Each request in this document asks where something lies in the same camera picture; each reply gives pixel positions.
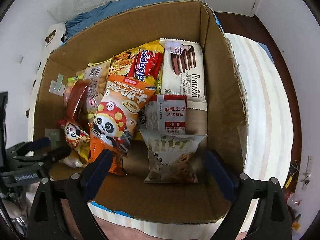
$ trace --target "wooden floor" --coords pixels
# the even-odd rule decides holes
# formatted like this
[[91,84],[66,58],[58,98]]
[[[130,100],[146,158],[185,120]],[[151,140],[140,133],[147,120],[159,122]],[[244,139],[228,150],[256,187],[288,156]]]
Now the wooden floor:
[[[224,32],[244,36],[251,40],[263,43],[268,47],[287,93],[292,116],[293,145],[291,151],[291,163],[294,164],[296,161],[300,166],[301,122],[299,106],[290,73],[276,43],[256,15],[254,17],[248,17],[237,14],[216,13],[216,16]],[[291,184],[285,191],[290,190],[294,192],[297,185],[297,179],[298,174],[295,174]]]

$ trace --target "snack bag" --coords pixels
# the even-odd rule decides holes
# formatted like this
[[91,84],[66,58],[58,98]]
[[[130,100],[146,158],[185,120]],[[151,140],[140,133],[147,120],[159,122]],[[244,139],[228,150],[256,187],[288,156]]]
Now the snack bag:
[[[99,156],[99,154],[102,152],[103,149],[106,147],[102,143],[102,141],[96,137],[91,137],[90,141],[90,159],[89,163],[92,163],[95,161],[95,159]],[[112,158],[112,165],[109,170],[110,173],[124,176],[125,173],[122,170],[122,156],[119,154],[114,154]]]
[[110,74],[122,75],[156,85],[163,52],[164,48],[159,44],[159,40],[156,40],[126,50],[101,64],[108,62]]
[[66,141],[81,157],[83,164],[88,163],[90,156],[90,136],[76,124],[61,120],[58,121],[60,127],[64,130]]
[[94,117],[92,135],[107,149],[126,155],[137,125],[138,112],[156,92],[156,87],[124,76],[110,74],[106,93]]
[[90,80],[86,102],[83,107],[85,114],[94,114],[106,91],[106,83],[109,75],[110,62],[89,64],[84,71],[83,78]]
[[161,93],[188,96],[187,108],[207,110],[204,65],[199,43],[160,39],[165,47]]
[[66,120],[73,123],[78,122],[80,110],[85,102],[89,85],[90,81],[88,79],[78,79],[76,84],[73,86],[66,106]]
[[186,133],[187,96],[154,95],[138,113],[135,140],[143,140],[140,130]]
[[68,103],[68,100],[69,100],[69,96],[71,94],[73,86],[77,83],[77,81],[79,79],[82,79],[82,78],[83,78],[83,74],[81,74],[79,76],[76,76],[76,77],[68,78],[68,83],[65,86],[64,92],[63,92],[63,103],[64,103],[64,106],[67,106],[67,103]]
[[148,147],[150,173],[146,183],[198,183],[189,161],[206,135],[169,135],[141,130]]

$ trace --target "electrical outlet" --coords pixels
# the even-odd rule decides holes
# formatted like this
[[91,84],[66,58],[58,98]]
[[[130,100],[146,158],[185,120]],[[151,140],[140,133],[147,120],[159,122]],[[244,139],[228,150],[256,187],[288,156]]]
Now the electrical outlet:
[[307,189],[307,186],[310,182],[310,176],[311,176],[311,170],[312,170],[312,162],[313,162],[313,156],[309,155],[308,156],[308,163],[307,163],[307,168],[306,168],[306,172],[303,173],[304,175],[304,180],[303,180],[303,184],[302,184],[302,190],[305,191]]

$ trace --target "white snack bag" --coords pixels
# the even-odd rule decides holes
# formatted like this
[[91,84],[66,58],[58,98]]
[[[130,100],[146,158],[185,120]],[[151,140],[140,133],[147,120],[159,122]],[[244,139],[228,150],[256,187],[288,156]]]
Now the white snack bag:
[[148,147],[149,174],[146,183],[198,183],[189,161],[207,135],[171,135],[141,130]]
[[203,54],[199,43],[160,39],[165,48],[161,93],[188,96],[187,108],[207,110]]
[[86,103],[84,104],[83,111],[86,114],[94,114],[103,95],[106,91],[107,79],[109,76],[110,62],[102,62],[96,64],[89,64],[84,71],[83,78],[90,80],[88,88]]

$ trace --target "tape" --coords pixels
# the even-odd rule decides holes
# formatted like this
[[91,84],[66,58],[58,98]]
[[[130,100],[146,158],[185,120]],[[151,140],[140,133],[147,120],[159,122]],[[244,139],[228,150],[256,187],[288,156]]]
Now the tape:
[[58,147],[58,142],[60,141],[60,130],[59,129],[44,129],[45,136],[49,138],[51,149]]
[[63,96],[65,85],[62,85],[63,75],[59,74],[57,81],[52,80],[49,88],[49,92],[58,96]]

